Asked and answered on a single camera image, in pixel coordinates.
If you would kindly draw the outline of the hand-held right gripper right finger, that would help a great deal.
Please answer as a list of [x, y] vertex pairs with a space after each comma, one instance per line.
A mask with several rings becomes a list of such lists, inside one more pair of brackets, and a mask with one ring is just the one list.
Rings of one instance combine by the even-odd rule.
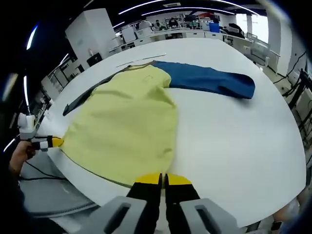
[[236, 218], [208, 198], [200, 198], [191, 181], [165, 175], [166, 219], [172, 234], [236, 234]]

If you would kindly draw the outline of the person's left hand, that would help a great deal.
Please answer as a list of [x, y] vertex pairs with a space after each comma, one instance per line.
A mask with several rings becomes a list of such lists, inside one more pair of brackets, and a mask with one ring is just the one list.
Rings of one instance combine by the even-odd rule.
[[20, 141], [16, 147], [16, 154], [18, 159], [25, 162], [36, 154], [36, 150], [34, 149], [32, 142]]

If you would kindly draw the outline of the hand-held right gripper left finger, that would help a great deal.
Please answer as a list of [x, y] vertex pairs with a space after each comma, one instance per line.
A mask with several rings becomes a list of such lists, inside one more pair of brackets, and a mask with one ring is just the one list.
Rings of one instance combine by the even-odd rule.
[[100, 215], [103, 234], [153, 234], [159, 218], [162, 173], [137, 178], [126, 196], [106, 203]]

